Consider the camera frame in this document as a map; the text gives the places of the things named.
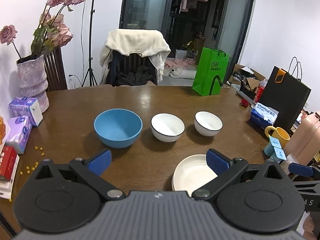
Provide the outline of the person's right hand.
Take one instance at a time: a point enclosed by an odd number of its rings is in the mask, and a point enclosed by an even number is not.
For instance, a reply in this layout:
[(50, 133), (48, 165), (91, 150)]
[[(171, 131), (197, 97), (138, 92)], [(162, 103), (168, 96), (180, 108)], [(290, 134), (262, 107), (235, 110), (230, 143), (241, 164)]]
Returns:
[(314, 234), (314, 229), (315, 229), (315, 223), (311, 216), (306, 217), (303, 223), (303, 237), (306, 240), (317, 240), (316, 235)]

